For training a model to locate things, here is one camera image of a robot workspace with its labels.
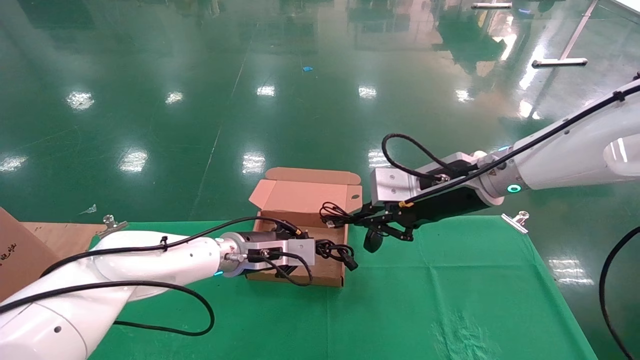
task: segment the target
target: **shiny floor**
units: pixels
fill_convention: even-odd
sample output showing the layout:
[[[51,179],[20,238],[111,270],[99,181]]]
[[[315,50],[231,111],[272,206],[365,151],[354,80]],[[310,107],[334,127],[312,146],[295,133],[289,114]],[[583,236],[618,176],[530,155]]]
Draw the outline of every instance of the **shiny floor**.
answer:
[[[640,19],[607,0],[571,51],[586,67],[530,66],[561,54],[590,2],[0,1],[0,205],[29,221],[229,219],[255,213],[247,198],[270,167],[349,170],[366,189],[390,132],[439,156],[496,149],[640,70]],[[392,147],[411,167],[427,162]],[[602,359],[622,356],[595,285],[640,225],[639,193],[519,193],[484,212],[531,214],[531,238]],[[628,247],[609,310],[640,354],[640,241]]]

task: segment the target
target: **black cable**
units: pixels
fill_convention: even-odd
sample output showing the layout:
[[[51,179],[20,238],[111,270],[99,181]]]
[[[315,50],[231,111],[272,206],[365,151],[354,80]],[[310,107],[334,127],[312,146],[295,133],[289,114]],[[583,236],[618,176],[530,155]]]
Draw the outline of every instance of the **black cable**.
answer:
[[[323,259],[332,258],[341,263],[344,262],[344,255],[355,256],[353,247],[346,244],[336,244],[327,239],[316,240],[316,254],[320,255]]]
[[[416,170],[412,170],[412,169],[410,169],[408,167],[400,165],[399,163],[394,161],[391,158],[391,156],[389,156],[389,153],[387,152],[387,141],[389,141],[389,139],[392,139],[392,138],[401,138],[401,139],[408,140],[409,142],[414,144],[418,149],[420,149],[422,152],[424,152],[427,156],[429,156],[429,158],[431,160],[433,160],[435,163],[440,165],[442,168],[448,170],[452,174],[457,174],[459,172],[458,169],[455,169],[454,167],[452,167],[451,165],[447,164],[446,162],[438,159],[431,151],[429,151],[426,147],[424,147],[416,139],[414,139],[414,138],[412,138],[412,137],[410,137],[408,135],[405,135],[405,134],[396,134],[396,133],[388,134],[387,136],[385,136],[382,139],[382,154],[385,156],[385,159],[387,159],[387,161],[391,165],[393,165],[393,167],[395,167],[395,168],[397,168],[399,170],[402,170],[403,172],[406,172],[407,174],[413,175],[415,177],[421,177],[421,178],[424,178],[424,179],[429,179],[429,180],[434,180],[434,181],[440,181],[442,179],[438,175],[425,174],[425,173],[422,173],[422,172],[418,172]]]
[[[618,255],[618,252],[624,247],[629,240],[631,240],[635,235],[640,233],[640,227],[636,227],[635,229],[629,231],[620,241],[613,247],[610,251],[609,255],[607,255],[607,259],[604,261],[604,265],[602,265],[602,271],[600,272],[600,283],[598,284],[598,296],[600,297],[600,310],[602,311],[602,316],[604,317],[604,322],[607,324],[607,328],[613,337],[613,340],[616,341],[620,350],[622,350],[623,354],[629,360],[633,360],[633,356],[629,353],[625,345],[622,343],[622,339],[618,336],[618,333],[613,329],[613,325],[611,325],[611,320],[609,319],[609,313],[607,312],[607,306],[605,303],[604,290],[605,290],[605,282],[607,280],[607,274],[609,273],[609,267],[613,262],[613,259]]]
[[[198,299],[198,301],[200,301],[204,305],[204,307],[207,309],[207,312],[209,314],[209,326],[207,326],[207,328],[202,331],[184,331],[180,329],[173,329],[171,327],[145,325],[145,324],[134,323],[134,322],[123,322],[120,320],[116,320],[115,322],[113,322],[114,325],[123,325],[123,326],[130,326],[130,327],[139,327],[140,329],[172,332],[174,334],[180,334],[180,335],[186,335],[186,336],[202,336],[208,333],[209,331],[211,331],[211,329],[213,329],[213,325],[216,321],[216,317],[213,313],[213,309],[211,308],[210,303],[202,295],[181,285],[170,284],[168,282],[148,281],[148,280],[98,282],[95,284],[83,284],[83,285],[69,286],[66,288],[60,288],[55,290],[49,290],[49,291],[45,291],[35,295],[23,297],[22,299],[18,299],[8,304],[2,305],[0,306],[0,314],[5,313],[9,310],[13,310],[20,306],[28,305],[32,302],[49,299],[51,297],[57,297],[57,296],[68,294],[68,293],[74,293],[77,291],[92,290],[92,289],[117,288],[121,286],[153,286],[156,288],[168,288],[168,289],[178,290],[188,295],[191,295],[192,297]]]
[[[283,278],[287,279],[293,285],[309,286],[314,281],[314,276],[311,274],[311,268],[309,267],[309,264],[307,264],[307,262],[302,258],[302,256],[297,255],[297,254],[292,254],[290,252],[282,252],[282,251],[271,251],[271,252],[269,252],[269,254],[270,255],[284,256],[284,257],[287,257],[287,258],[297,259],[305,267],[305,270],[307,270],[307,275],[309,276],[309,282],[304,283],[304,282],[295,281],[293,278],[291,278],[291,276],[289,276],[289,274],[287,274],[278,265],[276,265],[272,260],[270,260],[268,258],[268,256],[252,255],[252,256],[250,256],[250,258],[259,259],[260,261],[264,261],[265,263],[271,265],[276,270],[276,272],[278,272],[278,274],[280,274]]]
[[[336,205],[336,203],[330,201],[324,202],[318,213],[323,223],[327,224],[331,221],[334,227],[353,224],[356,220],[356,217],[344,211],[340,206]]]
[[[270,218],[270,217],[244,217],[244,218],[237,218],[235,220],[231,220],[228,222],[225,222],[224,224],[218,225],[218,226],[214,226],[210,229],[207,229],[205,231],[202,231],[201,233],[195,234],[195,235],[191,235],[187,238],[184,238],[182,240],[176,241],[174,243],[169,243],[169,244],[161,244],[161,245],[154,245],[154,246],[144,246],[144,247],[117,247],[114,249],[99,249],[99,250],[91,250],[91,251],[86,251],[86,252],[81,252],[80,254],[76,254],[73,256],[69,256],[68,258],[62,259],[56,263],[54,263],[53,265],[49,266],[48,268],[46,268],[43,272],[42,275],[40,275],[40,277],[43,277],[45,275],[48,275],[49,273],[51,273],[53,270],[72,263],[74,261],[83,259],[83,258],[90,258],[92,256],[100,256],[100,255],[109,255],[109,254],[121,254],[124,252],[143,252],[143,251],[154,251],[154,250],[167,250],[171,247],[176,247],[178,245],[182,245],[184,243],[187,243],[191,240],[195,240],[197,238],[201,238],[205,235],[211,234],[214,231],[218,231],[220,229],[223,229],[224,227],[230,226],[230,225],[234,225],[234,224],[238,224],[239,222],[244,222],[244,221],[249,221],[249,220],[267,220],[267,221],[271,221],[274,222],[276,224],[280,224],[282,225],[285,229],[289,229],[292,233],[297,233],[300,230],[296,227],[293,227],[291,224],[288,224],[287,222],[284,222],[282,220],[276,219],[276,218]]]
[[[469,180],[473,180],[475,178],[477,178],[478,176],[485,174],[493,169],[495,169],[496,167],[500,166],[501,164],[504,164],[505,162],[507,162],[508,160],[514,158],[515,156],[518,156],[519,154],[533,148],[534,146],[544,142],[545,140],[548,140],[549,138],[551,138],[552,136],[560,133],[561,131],[567,129],[568,127],[574,125],[575,123],[577,123],[578,121],[584,119],[585,117],[595,113],[598,110],[601,110],[605,107],[607,107],[608,105],[613,104],[616,101],[624,101],[624,98],[626,96],[632,95],[636,92],[640,91],[640,85],[636,85],[633,86],[632,88],[628,88],[625,91],[619,92],[619,91],[615,91],[612,93],[612,95],[608,98],[606,98],[605,100],[603,100],[602,102],[599,102],[598,104],[595,104],[594,106],[580,112],[578,115],[570,118],[570,119],[566,119],[566,121],[564,121],[562,124],[558,125],[555,129],[550,130],[548,132],[546,132],[545,134],[541,135],[540,137],[531,140],[530,142],[528,142],[526,145],[519,147],[518,149],[511,151],[509,154],[501,157],[499,160],[489,164],[489,165],[485,165],[483,166],[480,170],[473,172],[465,177],[462,177],[458,180],[454,180],[454,181],[449,181],[448,183],[445,183],[444,185],[426,191],[422,194],[416,195],[414,197],[410,197],[409,199],[406,199],[405,201],[400,202],[401,206],[405,206],[407,204],[411,204],[415,201],[418,200],[422,200],[426,197],[441,193],[441,192],[445,192],[447,190],[453,189],[458,185],[461,185],[463,183],[466,183]]]

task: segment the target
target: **black plug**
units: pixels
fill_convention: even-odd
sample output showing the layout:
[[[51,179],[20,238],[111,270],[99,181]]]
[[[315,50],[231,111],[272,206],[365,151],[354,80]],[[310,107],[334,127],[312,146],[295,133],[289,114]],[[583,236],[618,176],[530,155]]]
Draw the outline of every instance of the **black plug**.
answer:
[[[358,263],[356,263],[355,259],[353,259],[353,257],[346,251],[344,252],[344,254],[342,253],[342,251],[340,251],[340,255],[342,256],[342,262],[344,263],[344,266],[346,266],[349,271],[353,271],[358,268]]]

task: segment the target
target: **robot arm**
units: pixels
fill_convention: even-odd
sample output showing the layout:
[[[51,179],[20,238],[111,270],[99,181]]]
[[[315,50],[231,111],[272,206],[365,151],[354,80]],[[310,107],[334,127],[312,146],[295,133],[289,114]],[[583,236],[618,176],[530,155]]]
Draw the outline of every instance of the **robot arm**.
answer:
[[[106,236],[92,251],[148,247],[160,241],[170,246],[184,238],[153,231],[123,231]],[[278,255],[281,253],[295,257]],[[273,265],[290,273],[304,263],[313,265],[314,258],[315,241],[304,234],[293,236],[276,230],[199,237],[165,250],[108,254],[70,262],[12,295],[0,308],[45,291],[85,284],[135,280],[186,285],[214,275],[234,277],[270,270]],[[126,303],[166,290],[150,286],[94,288],[0,311],[0,359],[86,359]]]
[[[371,203],[337,225],[368,228],[364,245],[374,252],[383,236],[412,241],[413,230],[423,224],[501,205],[512,193],[635,180],[640,176],[638,91],[637,79],[513,145],[442,159],[459,172],[435,161],[416,169],[430,178],[376,168]]]

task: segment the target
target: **green table cover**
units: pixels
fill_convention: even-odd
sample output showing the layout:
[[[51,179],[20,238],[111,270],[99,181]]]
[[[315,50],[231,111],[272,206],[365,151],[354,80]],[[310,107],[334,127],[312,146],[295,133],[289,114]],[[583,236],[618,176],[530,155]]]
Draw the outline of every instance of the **green table cover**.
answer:
[[[127,230],[188,235],[220,223]],[[342,289],[211,277],[189,285],[216,312],[209,334],[113,326],[90,359],[596,359],[529,237],[500,217],[424,225],[414,242],[386,238],[375,254],[364,234],[350,229],[360,267]],[[190,331],[208,322],[177,291],[130,303],[119,319]]]

